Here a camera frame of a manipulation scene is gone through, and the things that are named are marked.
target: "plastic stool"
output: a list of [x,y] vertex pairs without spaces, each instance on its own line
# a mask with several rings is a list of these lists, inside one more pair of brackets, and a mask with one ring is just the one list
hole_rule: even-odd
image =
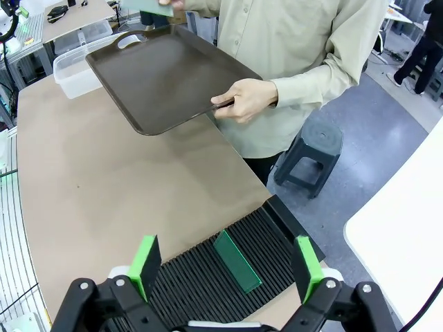
[[[337,164],[342,145],[343,133],[339,128],[328,122],[308,119],[286,152],[283,163],[275,171],[275,183],[282,185],[285,181],[290,181],[307,188],[311,192],[310,199],[317,197]],[[314,184],[290,174],[303,157],[315,160],[323,166],[320,177]]]

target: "clear plastic container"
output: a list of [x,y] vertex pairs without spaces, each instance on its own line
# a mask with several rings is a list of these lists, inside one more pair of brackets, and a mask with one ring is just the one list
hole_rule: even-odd
[[[102,38],[92,43],[80,46],[60,55],[54,60],[54,79],[62,87],[69,99],[96,90],[102,86],[96,74],[86,62],[86,56],[95,50],[110,45],[123,33]],[[121,48],[134,42],[139,42],[137,36],[132,35],[118,43]]]
[[61,55],[70,50],[82,45],[82,37],[86,43],[94,42],[105,37],[112,35],[112,29],[109,22],[104,19],[103,21],[96,22],[81,28],[79,30],[67,33],[66,35],[57,38],[54,41],[54,51],[56,55]]

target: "black rubber mat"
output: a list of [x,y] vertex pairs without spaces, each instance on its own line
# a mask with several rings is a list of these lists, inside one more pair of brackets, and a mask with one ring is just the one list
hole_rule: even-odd
[[[226,231],[263,284],[244,294],[213,248],[214,235],[161,266],[150,304],[169,329],[190,320],[241,321],[294,283],[293,238],[307,233],[280,199],[272,197]],[[316,244],[314,250],[323,260]]]

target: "brown tray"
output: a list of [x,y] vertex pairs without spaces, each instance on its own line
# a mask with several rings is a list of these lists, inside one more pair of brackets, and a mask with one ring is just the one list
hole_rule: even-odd
[[[147,40],[120,49],[130,35]],[[86,56],[133,128],[159,135],[213,108],[211,97],[243,78],[261,77],[180,26],[126,33]]]

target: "tray handle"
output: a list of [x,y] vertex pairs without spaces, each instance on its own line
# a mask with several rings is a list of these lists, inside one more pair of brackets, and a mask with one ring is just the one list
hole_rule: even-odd
[[120,43],[122,40],[124,40],[124,38],[132,36],[132,35],[143,35],[146,38],[149,37],[148,35],[149,31],[144,31],[144,30],[135,30],[135,31],[129,31],[128,33],[125,33],[123,35],[121,35],[119,38],[117,38],[116,40],[114,40],[114,42],[112,43],[112,46],[114,46],[115,48],[119,49],[118,47],[118,43]]

